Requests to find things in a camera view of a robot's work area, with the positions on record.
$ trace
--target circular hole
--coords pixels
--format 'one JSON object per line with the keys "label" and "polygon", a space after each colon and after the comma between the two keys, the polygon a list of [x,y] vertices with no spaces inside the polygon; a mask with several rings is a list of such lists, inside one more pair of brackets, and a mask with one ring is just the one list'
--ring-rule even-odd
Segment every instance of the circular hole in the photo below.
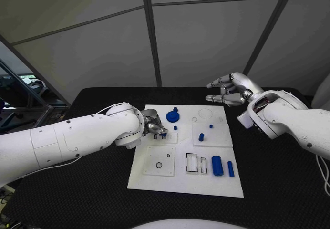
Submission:
{"label": "circular hole", "polygon": [[160,162],[157,162],[156,167],[162,168],[162,163]]}

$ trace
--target robotic hand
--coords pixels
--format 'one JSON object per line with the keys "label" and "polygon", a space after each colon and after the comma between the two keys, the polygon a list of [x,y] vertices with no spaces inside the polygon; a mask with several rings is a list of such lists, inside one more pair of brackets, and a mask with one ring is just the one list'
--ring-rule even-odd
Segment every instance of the robotic hand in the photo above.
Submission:
{"label": "robotic hand", "polygon": [[264,91],[241,73],[216,79],[208,88],[216,85],[221,85],[221,95],[208,95],[208,101],[228,106],[249,102],[238,116],[247,129],[257,126],[271,139],[290,133],[306,150],[330,160],[330,111],[309,110],[291,93]]}
{"label": "robotic hand", "polygon": [[167,134],[153,109],[139,111],[124,102],[113,105],[105,115],[98,113],[0,135],[0,187],[33,171],[100,151],[113,142],[131,149],[147,133]]}

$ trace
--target black tablecloth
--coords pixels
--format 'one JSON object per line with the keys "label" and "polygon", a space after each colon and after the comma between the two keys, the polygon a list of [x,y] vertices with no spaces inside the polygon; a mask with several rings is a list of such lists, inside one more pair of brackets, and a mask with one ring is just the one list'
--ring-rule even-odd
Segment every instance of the black tablecloth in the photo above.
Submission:
{"label": "black tablecloth", "polygon": [[[297,90],[286,90],[306,101]],[[123,101],[140,110],[146,104],[221,105],[205,100],[218,93],[216,88],[88,88],[65,119]],[[245,109],[247,104],[225,106],[245,198],[127,189],[136,149],[113,144],[74,164],[26,177],[3,213],[45,229],[130,228],[173,218],[255,229],[330,228],[330,197],[316,156],[290,135],[270,140],[255,128],[247,130],[237,120]]]}

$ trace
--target blue object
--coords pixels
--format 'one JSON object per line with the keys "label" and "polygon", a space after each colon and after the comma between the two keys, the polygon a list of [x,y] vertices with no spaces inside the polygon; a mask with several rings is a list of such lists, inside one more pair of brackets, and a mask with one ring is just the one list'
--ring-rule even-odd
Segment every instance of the blue object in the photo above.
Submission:
{"label": "blue object", "polygon": [[199,135],[199,141],[202,142],[205,140],[205,134],[202,133],[200,135]]}
{"label": "blue object", "polygon": [[219,156],[212,157],[212,168],[213,168],[213,175],[222,176],[224,168],[222,168],[222,158]]}
{"label": "blue object", "polygon": [[166,119],[170,123],[175,123],[180,119],[180,115],[177,113],[177,107],[175,107],[173,111],[167,113]]}
{"label": "blue object", "polygon": [[234,167],[232,167],[232,162],[228,162],[228,170],[229,170],[229,176],[234,177]]}

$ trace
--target circular cutout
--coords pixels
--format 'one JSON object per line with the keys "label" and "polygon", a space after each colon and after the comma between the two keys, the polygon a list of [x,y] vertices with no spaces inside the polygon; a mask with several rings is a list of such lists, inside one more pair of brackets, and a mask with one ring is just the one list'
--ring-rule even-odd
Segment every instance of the circular cutout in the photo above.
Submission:
{"label": "circular cutout", "polygon": [[157,162],[156,167],[162,168],[162,163],[160,162]]}
{"label": "circular cutout", "polygon": [[203,119],[211,119],[213,116],[213,113],[209,109],[202,109],[199,111],[199,117],[203,118]]}

